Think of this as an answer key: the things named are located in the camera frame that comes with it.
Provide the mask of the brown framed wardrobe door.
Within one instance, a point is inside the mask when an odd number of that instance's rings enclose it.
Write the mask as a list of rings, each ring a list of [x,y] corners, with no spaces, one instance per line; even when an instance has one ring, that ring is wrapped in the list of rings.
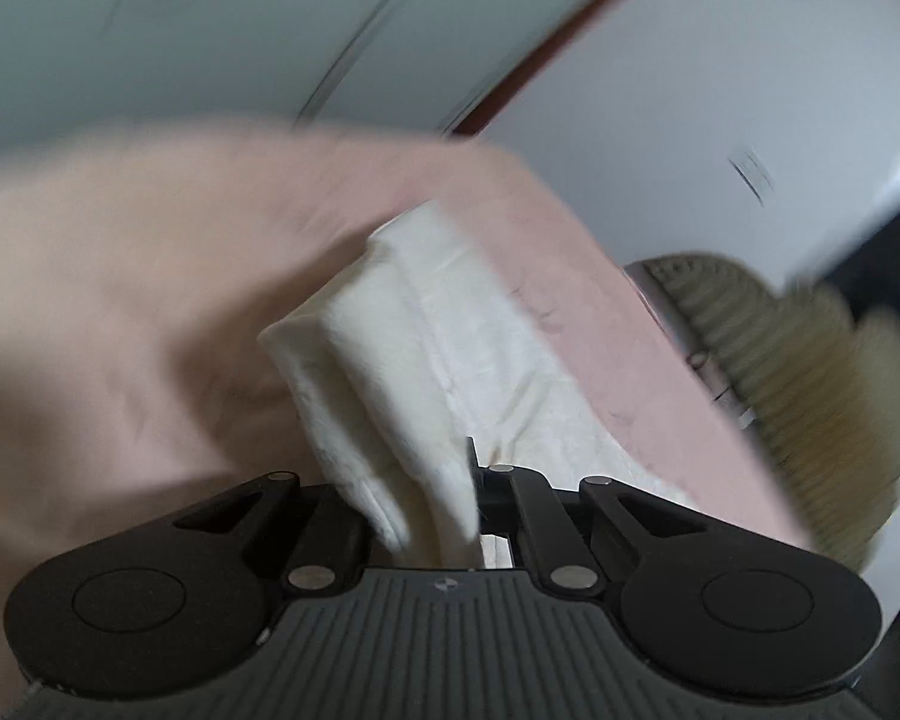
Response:
[[[0,0],[0,151],[243,112],[447,130],[590,0]]]

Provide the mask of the olive green padded headboard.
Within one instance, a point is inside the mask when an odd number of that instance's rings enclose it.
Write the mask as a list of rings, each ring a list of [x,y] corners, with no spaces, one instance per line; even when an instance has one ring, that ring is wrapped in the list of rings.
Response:
[[[702,252],[639,266],[752,411],[814,548],[863,571],[900,503],[900,318]]]

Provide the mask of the dark aluminium frame window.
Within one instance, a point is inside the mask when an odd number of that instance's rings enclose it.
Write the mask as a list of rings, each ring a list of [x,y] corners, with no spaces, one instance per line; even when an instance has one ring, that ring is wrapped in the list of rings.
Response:
[[[858,220],[841,221],[788,275],[785,286],[827,284],[854,319],[871,309],[900,318],[900,160]]]

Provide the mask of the pink bed sheet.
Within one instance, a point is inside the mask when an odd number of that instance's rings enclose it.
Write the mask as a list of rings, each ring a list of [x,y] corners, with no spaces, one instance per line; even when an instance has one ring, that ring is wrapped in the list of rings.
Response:
[[[805,534],[624,271],[512,154],[283,122],[98,128],[0,158],[0,715],[6,596],[74,546],[261,473],[317,473],[258,343],[434,200],[634,460],[704,511]]]

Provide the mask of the white textured pants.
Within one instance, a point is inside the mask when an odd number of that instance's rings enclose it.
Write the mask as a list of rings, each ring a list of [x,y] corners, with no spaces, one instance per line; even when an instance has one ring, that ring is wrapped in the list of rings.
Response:
[[[676,504],[635,461],[476,247],[427,202],[261,333],[323,478],[401,567],[504,569],[479,531],[475,465],[523,466],[551,486],[619,479]]]

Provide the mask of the white wall socket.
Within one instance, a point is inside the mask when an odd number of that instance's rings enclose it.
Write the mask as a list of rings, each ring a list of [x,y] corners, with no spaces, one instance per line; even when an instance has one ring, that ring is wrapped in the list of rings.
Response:
[[[740,177],[749,192],[754,195],[756,202],[764,206],[774,193],[774,179],[763,161],[759,160],[758,154],[752,149],[740,149],[728,156],[728,162],[736,176]]]

